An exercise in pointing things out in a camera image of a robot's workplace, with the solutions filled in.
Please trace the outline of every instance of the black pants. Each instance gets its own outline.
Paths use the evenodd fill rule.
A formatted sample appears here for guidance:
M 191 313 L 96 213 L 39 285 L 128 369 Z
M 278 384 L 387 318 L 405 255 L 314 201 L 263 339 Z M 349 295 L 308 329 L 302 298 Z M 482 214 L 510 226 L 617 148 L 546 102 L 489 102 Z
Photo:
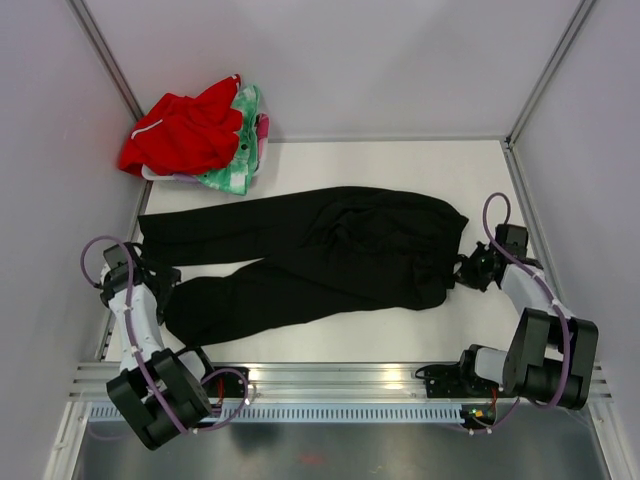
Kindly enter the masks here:
M 416 193 L 338 187 L 140 217 L 144 255 L 173 266 L 262 258 L 176 287 L 167 328 L 188 346 L 338 312 L 444 302 L 467 219 Z

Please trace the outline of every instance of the white stripe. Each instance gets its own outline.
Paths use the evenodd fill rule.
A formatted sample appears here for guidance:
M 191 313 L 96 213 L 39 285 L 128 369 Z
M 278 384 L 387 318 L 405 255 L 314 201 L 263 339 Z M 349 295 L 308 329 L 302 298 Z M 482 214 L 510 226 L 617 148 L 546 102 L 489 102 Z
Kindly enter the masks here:
M 156 123 L 153 123 L 153 124 L 149 125 L 148 127 L 144 127 L 144 128 L 140 128 L 138 130 L 134 130 L 133 132 L 131 132 L 131 140 L 136 138 L 136 135 L 139 134 L 140 132 L 146 132 L 147 130 L 151 130 L 153 127 L 155 127 L 156 125 L 160 125 L 161 123 L 162 123 L 162 119 L 158 120 Z

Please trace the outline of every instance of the clothes pile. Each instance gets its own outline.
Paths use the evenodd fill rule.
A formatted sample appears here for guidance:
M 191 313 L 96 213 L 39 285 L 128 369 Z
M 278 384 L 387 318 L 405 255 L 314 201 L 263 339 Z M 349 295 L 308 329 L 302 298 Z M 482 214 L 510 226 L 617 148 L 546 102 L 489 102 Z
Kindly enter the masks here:
M 260 89 L 232 75 L 195 98 L 167 93 L 134 127 L 118 166 L 245 195 L 266 158 L 269 118 Z
M 436 307 L 468 220 L 417 193 L 336 187 L 139 221 L 143 257 L 166 265 L 261 259 L 176 286 L 164 320 L 194 347 L 339 312 Z

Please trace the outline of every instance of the table surface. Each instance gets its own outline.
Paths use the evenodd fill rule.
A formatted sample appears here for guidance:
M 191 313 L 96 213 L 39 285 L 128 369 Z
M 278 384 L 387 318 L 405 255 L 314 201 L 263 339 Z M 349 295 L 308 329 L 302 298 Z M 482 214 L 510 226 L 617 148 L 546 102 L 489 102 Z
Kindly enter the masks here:
M 267 163 L 246 197 L 156 182 L 146 213 L 189 210 L 318 188 L 361 185 L 441 198 L 469 218 L 460 252 L 486 242 L 482 206 L 495 191 L 512 200 L 511 222 L 524 224 L 498 141 L 338 142 L 269 145 Z M 496 201 L 492 225 L 503 221 Z M 183 267 L 183 281 L 224 276 L 241 264 Z M 495 284 L 486 293 L 460 285 L 440 307 L 420 312 L 391 308 L 341 313 L 303 325 L 268 330 L 205 347 L 216 362 L 427 362 L 456 361 L 473 343 L 507 349 L 519 318 Z M 165 328 L 166 346 L 181 343 Z M 118 326 L 107 360 L 121 358 Z

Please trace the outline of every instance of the gray floor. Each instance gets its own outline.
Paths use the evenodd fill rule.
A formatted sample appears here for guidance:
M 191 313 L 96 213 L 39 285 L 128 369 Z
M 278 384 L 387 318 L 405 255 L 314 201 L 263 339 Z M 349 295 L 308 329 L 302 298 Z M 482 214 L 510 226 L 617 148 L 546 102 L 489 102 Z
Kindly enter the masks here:
M 122 422 L 92 423 L 76 479 L 606 479 L 580 413 L 522 406 L 492 435 L 430 424 L 238 424 L 147 451 Z

